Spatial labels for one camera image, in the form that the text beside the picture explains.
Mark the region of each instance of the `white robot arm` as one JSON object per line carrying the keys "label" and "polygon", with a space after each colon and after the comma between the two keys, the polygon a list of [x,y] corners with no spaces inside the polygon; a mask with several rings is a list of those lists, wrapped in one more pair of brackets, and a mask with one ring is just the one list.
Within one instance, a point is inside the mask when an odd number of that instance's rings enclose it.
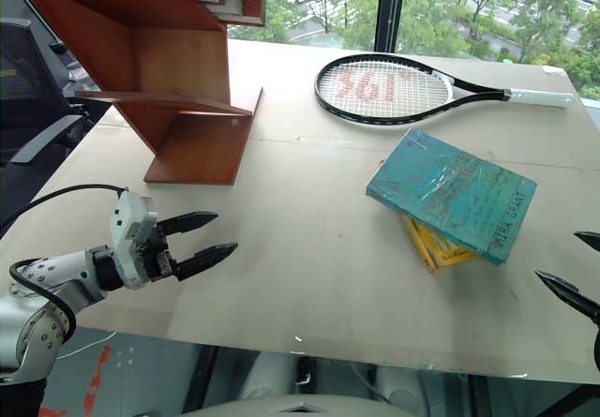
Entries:
{"label": "white robot arm", "polygon": [[82,309],[111,290],[138,289],[168,276],[181,281],[227,258],[236,243],[183,262],[169,252],[166,236],[216,217],[196,212],[157,222],[152,200],[125,190],[111,218],[111,246],[12,265],[13,281],[0,297],[0,415],[38,415],[46,377]]}

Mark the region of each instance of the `blue book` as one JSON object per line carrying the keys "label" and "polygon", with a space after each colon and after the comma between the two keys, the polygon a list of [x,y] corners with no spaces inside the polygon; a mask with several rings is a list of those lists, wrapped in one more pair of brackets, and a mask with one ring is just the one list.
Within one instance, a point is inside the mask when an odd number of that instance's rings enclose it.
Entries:
{"label": "blue book", "polygon": [[496,264],[508,259],[536,183],[411,129],[367,195]]}

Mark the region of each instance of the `tennis racket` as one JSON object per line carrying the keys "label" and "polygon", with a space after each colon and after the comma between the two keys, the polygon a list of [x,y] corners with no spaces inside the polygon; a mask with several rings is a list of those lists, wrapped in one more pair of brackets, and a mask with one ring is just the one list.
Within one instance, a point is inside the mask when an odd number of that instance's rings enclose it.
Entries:
{"label": "tennis racket", "polygon": [[[454,88],[473,94],[453,98]],[[317,75],[315,95],[333,114],[369,125],[418,122],[476,101],[566,108],[575,100],[573,94],[480,86],[412,59],[380,53],[345,56],[329,63]]]}

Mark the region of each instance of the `red marking on floor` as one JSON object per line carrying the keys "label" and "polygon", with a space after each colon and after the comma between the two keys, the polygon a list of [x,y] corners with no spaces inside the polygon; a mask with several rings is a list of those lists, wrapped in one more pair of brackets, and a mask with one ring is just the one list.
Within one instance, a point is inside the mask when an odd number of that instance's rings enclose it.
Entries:
{"label": "red marking on floor", "polygon": [[37,417],[63,417],[67,415],[65,410],[51,410],[50,408],[40,408]]}
{"label": "red marking on floor", "polygon": [[105,345],[97,358],[94,376],[90,380],[90,386],[87,388],[87,393],[83,398],[83,415],[84,417],[92,417],[94,415],[94,406],[96,403],[96,394],[102,383],[102,367],[109,360],[111,355],[111,346]]}

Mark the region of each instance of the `chair armrest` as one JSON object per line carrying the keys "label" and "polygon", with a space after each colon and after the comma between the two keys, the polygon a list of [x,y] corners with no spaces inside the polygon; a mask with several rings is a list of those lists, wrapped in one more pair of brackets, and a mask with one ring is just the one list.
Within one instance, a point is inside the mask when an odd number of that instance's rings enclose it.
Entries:
{"label": "chair armrest", "polygon": [[46,147],[61,139],[73,127],[82,122],[83,117],[80,115],[65,115],[26,143],[10,162],[19,165],[31,164]]}

